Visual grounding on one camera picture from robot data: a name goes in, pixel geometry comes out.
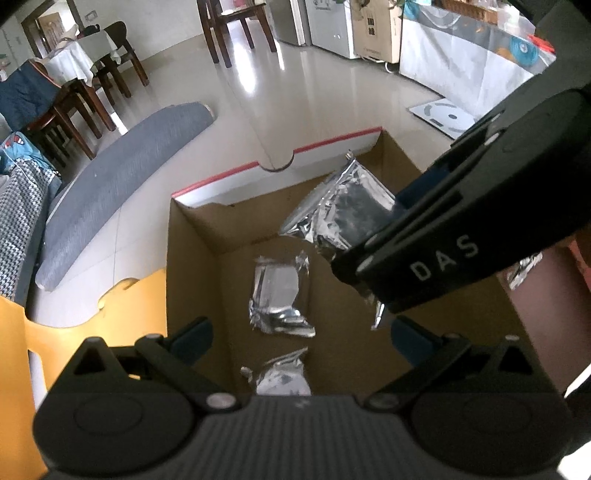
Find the aluminum foil pouch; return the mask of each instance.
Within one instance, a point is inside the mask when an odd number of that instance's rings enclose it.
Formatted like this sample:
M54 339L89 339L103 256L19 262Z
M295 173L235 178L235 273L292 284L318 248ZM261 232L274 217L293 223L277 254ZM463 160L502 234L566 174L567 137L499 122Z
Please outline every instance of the aluminum foil pouch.
M380 231L406 209L351 152L345 167L320 183L279 230L303 238L331 261Z
M251 325L264 333L313 337L316 330L305 317L309 273L310 261L304 251L291 262L257 258L248 304Z
M312 395L301 360L307 351L306 347L269 360L256 378L247 367L242 367L240 373L254 387L257 395Z
M515 290L521 285L527 277L530 270L534 268L538 263L541 262L544 255L540 252L537 255L530 255L520 260L519 263L513 265L513 267L507 272L507 283L511 290Z

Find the ridged black surface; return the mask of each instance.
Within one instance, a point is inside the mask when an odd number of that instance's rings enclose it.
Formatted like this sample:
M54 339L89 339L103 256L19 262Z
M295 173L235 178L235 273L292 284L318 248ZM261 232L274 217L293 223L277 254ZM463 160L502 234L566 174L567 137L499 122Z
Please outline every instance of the ridged black surface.
M70 480L50 473L46 480ZM254 397L247 408L208 417L166 464L134 480L475 479L427 455L394 415L350 397ZM528 476L556 479L556 472Z

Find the blue jacket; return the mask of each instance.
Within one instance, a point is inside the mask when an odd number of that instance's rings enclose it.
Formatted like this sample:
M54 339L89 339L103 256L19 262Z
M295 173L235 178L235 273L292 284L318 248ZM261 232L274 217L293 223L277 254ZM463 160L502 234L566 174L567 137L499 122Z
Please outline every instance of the blue jacket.
M25 130L51 108L59 91L26 61L5 82L0 82L0 113L13 132Z

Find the patterned fabric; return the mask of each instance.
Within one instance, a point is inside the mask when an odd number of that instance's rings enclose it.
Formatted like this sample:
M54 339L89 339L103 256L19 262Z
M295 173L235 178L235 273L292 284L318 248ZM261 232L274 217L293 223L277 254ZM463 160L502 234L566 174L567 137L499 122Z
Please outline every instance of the patterned fabric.
M0 294L14 301L19 281L30 280L21 278L22 270L35 226L47 214L55 186L50 189L50 184L57 174L18 132L2 143L0 157L2 174L9 175L0 191Z

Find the refrigerator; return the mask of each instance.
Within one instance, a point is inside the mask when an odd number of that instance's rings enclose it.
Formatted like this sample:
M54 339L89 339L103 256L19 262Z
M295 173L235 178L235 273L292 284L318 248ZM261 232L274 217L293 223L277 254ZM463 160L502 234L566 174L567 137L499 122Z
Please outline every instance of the refrigerator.
M277 40L299 47L312 45L306 0L268 0L267 13Z
M306 0L312 45L346 59L356 59L353 50L351 0Z

